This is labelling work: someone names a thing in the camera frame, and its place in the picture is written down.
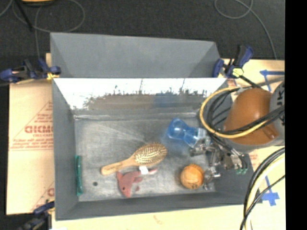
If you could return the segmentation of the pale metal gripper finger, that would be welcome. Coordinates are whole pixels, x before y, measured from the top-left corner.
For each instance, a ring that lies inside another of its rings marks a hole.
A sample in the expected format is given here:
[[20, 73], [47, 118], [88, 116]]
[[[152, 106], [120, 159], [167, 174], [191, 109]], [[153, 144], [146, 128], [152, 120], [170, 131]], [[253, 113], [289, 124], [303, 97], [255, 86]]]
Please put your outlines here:
[[215, 147], [212, 145], [206, 145], [203, 142], [198, 142], [194, 147], [190, 148], [189, 154], [190, 156], [198, 156], [205, 154], [206, 152], [213, 152]]
[[211, 189], [210, 183], [216, 179], [221, 177], [221, 174], [217, 171], [216, 167], [211, 166], [205, 170], [203, 176], [203, 189], [208, 191]]

